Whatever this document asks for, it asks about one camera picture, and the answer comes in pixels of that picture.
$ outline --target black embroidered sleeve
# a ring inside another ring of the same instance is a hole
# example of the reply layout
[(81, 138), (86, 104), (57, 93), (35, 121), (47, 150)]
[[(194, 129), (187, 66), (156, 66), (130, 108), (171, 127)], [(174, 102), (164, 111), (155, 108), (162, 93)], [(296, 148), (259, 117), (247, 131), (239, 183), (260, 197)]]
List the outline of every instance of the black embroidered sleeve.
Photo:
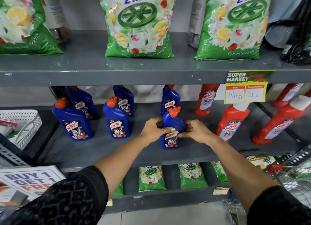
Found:
[(96, 167), (89, 166), (57, 182), (2, 224), (97, 224), (107, 200), (108, 185), (104, 176)]
[(311, 209), (281, 186), (265, 190), (252, 204), (247, 224), (311, 224)]

